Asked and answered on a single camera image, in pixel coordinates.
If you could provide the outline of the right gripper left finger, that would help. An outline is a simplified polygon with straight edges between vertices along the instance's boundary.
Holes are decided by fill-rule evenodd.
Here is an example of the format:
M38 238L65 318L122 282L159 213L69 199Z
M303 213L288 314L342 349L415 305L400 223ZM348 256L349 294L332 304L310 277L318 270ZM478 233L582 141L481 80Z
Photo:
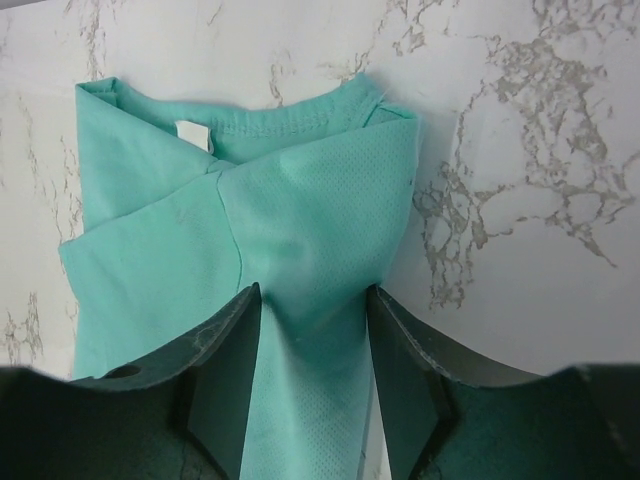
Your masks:
M214 316L100 378L1 371L5 479L235 479L260 332L252 285Z

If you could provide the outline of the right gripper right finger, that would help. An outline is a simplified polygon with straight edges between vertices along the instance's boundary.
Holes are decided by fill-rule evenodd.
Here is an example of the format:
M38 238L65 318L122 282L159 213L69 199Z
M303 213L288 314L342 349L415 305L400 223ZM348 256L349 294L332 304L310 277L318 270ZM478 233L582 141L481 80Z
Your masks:
M481 355L367 292L376 387L395 479L635 479L639 368L547 376Z

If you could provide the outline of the teal t shirt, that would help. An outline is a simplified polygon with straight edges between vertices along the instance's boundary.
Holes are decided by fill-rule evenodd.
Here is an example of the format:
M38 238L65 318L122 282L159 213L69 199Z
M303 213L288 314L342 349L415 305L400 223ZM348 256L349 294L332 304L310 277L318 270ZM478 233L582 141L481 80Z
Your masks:
M76 377L149 353L258 283L244 479L354 479L369 419L365 291L405 231L419 118L366 76L280 109L76 88L84 231L60 257Z

